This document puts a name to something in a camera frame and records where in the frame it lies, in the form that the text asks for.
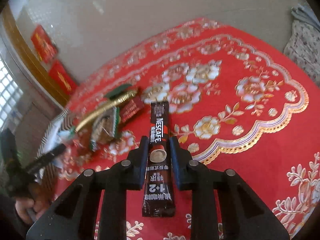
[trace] floral tablecloth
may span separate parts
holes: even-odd
[[[291,237],[300,230],[320,200],[320,93],[293,62],[247,33],[195,19],[92,74],[67,105],[74,123],[122,83],[141,88],[145,109],[122,129],[120,141],[94,154],[78,156],[70,146],[57,196],[84,169],[100,171],[125,159],[149,134],[150,102],[168,100],[171,132],[181,147],[211,169],[236,170]],[[127,240],[189,239],[191,192],[174,193],[175,217],[144,218],[143,191],[128,192]]]

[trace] nescafe coffee packet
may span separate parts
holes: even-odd
[[[169,103],[151,103],[151,130],[143,217],[173,217],[175,204],[169,146]]]

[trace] silver screw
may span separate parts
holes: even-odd
[[[236,172],[233,169],[227,169],[226,174],[232,177],[236,174]]]
[[[190,161],[189,161],[189,165],[190,165],[190,166],[197,166],[198,164],[199,164],[199,162],[196,161],[196,160],[190,160]]]
[[[92,174],[93,174],[93,170],[91,170],[91,169],[87,169],[87,170],[85,170],[84,171],[84,176],[87,176],[87,177],[89,177],[89,176],[91,176]]]
[[[124,167],[127,167],[127,166],[129,166],[130,164],[131,164],[131,161],[129,161],[129,160],[123,160],[123,161],[121,162],[121,165],[124,166]]]

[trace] window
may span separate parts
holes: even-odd
[[[4,62],[0,59],[0,127],[22,95],[22,90],[13,81]]]

